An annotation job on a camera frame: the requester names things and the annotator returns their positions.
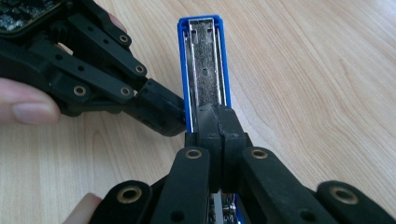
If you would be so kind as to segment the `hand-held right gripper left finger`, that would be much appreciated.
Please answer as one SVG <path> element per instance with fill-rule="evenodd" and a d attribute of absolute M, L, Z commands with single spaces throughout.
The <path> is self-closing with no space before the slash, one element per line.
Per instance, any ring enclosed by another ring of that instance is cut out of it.
<path fill-rule="evenodd" d="M 195 112 L 193 131 L 185 134 L 186 147 L 202 147 L 210 154 L 209 190 L 217 192 L 221 182 L 221 138 L 217 110 L 213 105 L 200 106 Z"/>

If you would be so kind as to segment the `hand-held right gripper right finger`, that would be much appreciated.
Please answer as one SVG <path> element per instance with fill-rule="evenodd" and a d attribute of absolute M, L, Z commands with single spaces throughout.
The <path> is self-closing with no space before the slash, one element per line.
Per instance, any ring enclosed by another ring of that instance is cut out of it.
<path fill-rule="evenodd" d="M 222 138 L 221 188 L 224 192 L 237 192 L 242 152 L 252 143 L 234 110 L 223 105 L 219 107 L 219 133 Z"/>

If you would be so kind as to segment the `blue stapler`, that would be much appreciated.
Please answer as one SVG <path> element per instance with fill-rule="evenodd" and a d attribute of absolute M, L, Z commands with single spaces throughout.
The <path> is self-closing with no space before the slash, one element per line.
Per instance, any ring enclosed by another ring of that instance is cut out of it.
<path fill-rule="evenodd" d="M 177 24 L 187 132 L 193 131 L 200 106 L 232 108 L 223 21 L 218 15 L 187 17 Z M 210 215 L 216 223 L 245 224 L 236 192 L 211 192 Z"/>

